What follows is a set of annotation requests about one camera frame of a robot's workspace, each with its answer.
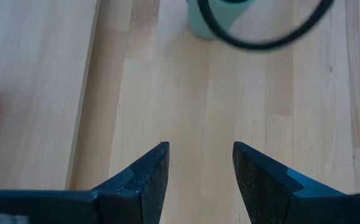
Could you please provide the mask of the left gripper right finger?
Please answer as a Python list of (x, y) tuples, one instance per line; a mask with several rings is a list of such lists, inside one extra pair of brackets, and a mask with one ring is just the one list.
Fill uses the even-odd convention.
[(360, 194), (345, 194), (234, 142), (237, 184), (252, 223), (360, 223)]

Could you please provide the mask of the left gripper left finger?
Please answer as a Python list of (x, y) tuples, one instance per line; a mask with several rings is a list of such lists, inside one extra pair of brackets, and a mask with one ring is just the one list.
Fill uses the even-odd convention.
[(0, 223), (158, 224), (168, 171), (161, 142), (90, 190), (0, 190)]

